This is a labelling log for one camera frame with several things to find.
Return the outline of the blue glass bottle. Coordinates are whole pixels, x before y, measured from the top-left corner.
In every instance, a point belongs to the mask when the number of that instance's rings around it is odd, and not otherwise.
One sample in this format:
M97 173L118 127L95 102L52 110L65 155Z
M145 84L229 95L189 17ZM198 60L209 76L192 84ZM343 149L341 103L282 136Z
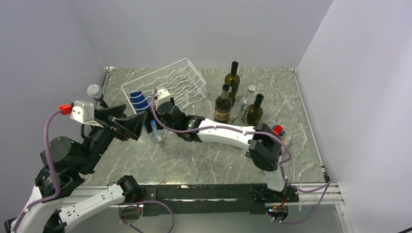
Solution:
M144 123L145 131L151 140L157 143L161 143L165 137L165 130L158 127L153 113L151 112L150 104L146 100L146 97L142 92L136 91L130 93L129 100L136 113L148 112Z

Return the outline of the labelled dark wine bottle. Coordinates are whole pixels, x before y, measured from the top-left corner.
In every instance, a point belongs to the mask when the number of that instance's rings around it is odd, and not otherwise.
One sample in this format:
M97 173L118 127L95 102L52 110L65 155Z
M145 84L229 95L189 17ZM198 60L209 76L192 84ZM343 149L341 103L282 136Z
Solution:
M214 121L227 124L230 119L232 99L229 97L230 86L222 85L221 94L215 99Z

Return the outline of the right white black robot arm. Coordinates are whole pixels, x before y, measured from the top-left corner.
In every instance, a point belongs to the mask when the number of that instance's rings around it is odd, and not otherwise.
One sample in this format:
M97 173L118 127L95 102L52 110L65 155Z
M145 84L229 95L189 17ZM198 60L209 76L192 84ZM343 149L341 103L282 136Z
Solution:
M281 201L286 197L281 152L289 149L266 124L233 126L201 116L187 116L172 103L170 96L153 97L151 110L160 127L185 141L221 143L249 152L254 165L264 171L269 198Z

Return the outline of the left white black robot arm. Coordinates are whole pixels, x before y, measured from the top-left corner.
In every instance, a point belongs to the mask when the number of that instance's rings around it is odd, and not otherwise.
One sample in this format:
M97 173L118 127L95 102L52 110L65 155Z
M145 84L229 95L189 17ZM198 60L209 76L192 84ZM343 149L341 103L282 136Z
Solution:
M100 194L66 208L60 206L84 182L83 176L94 172L114 139L139 139L147 112L125 116L125 108L124 104L102 109L95 109L89 102L64 104L47 118L43 129L45 149L41 153L44 166L23 210L5 222L7 232L66 233L112 205L141 200L139 184L133 176L125 175ZM49 127L57 115L70 115L82 125L90 125L89 135L83 136L82 143L65 136L50 140Z

